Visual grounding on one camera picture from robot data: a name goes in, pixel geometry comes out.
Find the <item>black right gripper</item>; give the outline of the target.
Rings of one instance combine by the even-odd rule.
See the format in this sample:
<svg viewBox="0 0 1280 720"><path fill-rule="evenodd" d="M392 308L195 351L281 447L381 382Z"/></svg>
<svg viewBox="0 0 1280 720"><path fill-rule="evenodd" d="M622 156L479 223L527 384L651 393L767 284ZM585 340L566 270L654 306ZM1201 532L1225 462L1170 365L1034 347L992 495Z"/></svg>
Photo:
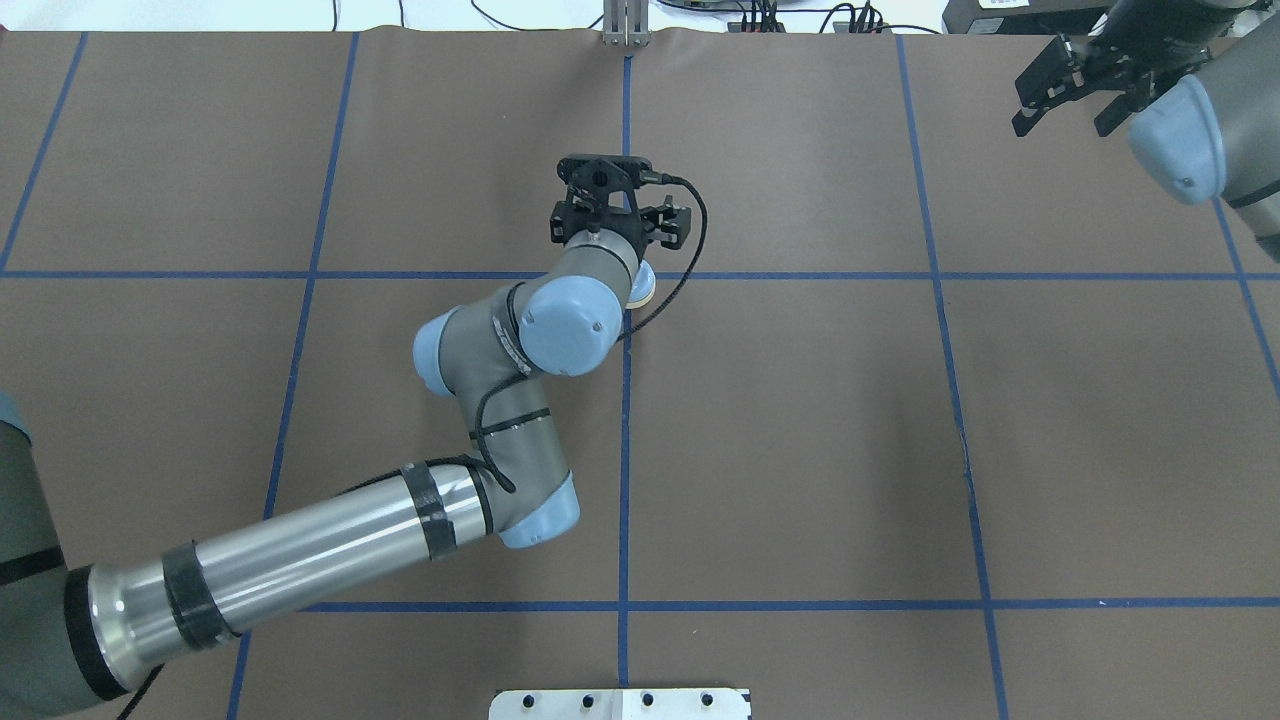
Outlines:
<svg viewBox="0 0 1280 720"><path fill-rule="evenodd" d="M1094 132L1106 138L1169 91L1166 73L1207 61L1212 37L1207 1L1117 1L1085 47L1085 60L1069 36L1055 36L1015 78L1020 110L1012 131L1027 137L1047 111L1080 97L1087 82L1094 91L1119 92L1093 119Z"/></svg>

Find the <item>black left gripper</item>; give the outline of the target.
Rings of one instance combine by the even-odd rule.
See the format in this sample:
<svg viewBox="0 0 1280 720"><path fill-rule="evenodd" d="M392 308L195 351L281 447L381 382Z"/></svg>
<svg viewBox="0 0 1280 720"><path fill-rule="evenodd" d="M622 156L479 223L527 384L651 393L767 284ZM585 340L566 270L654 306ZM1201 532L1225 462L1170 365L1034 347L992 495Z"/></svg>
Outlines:
<svg viewBox="0 0 1280 720"><path fill-rule="evenodd" d="M625 209L608 206L602 211L593 210L580 199L558 201L550 213L550 241L563 245L564 251L598 243L605 240L605 232L621 237L640 263L652 242L663 249L678 251L684 247L692 224L692 210L680 206L673 199L664 199L657 206Z"/></svg>

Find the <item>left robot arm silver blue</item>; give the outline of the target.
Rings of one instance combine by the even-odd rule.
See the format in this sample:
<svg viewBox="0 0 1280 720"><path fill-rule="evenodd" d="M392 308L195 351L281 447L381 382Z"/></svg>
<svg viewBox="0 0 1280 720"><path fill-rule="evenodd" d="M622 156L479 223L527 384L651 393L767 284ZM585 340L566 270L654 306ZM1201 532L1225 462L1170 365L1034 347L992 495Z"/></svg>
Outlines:
<svg viewBox="0 0 1280 720"><path fill-rule="evenodd" d="M489 536L512 550L579 520L573 473L541 387L594 372L654 293L643 255L678 249L691 210L570 192L545 275L422 325L413 365L453 397L468 451L408 462L319 503L159 559L67 565L17 402L3 397L3 716L46 719L129 696L160 670L342 591L438 561Z"/></svg>

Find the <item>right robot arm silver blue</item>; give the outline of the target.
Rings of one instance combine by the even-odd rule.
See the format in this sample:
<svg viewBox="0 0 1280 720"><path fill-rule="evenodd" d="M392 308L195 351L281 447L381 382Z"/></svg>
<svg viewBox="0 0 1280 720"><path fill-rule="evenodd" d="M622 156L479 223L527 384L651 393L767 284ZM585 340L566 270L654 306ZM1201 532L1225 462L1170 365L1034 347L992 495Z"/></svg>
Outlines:
<svg viewBox="0 0 1280 720"><path fill-rule="evenodd" d="M1187 205L1220 199L1276 258L1277 18L1220 54L1210 49L1249 9L1249 1L1115 3L1088 44L1059 33L1015 79L1015 135L1029 135L1065 102L1111 91L1096 133L1128 124L1134 158L1165 192Z"/></svg>

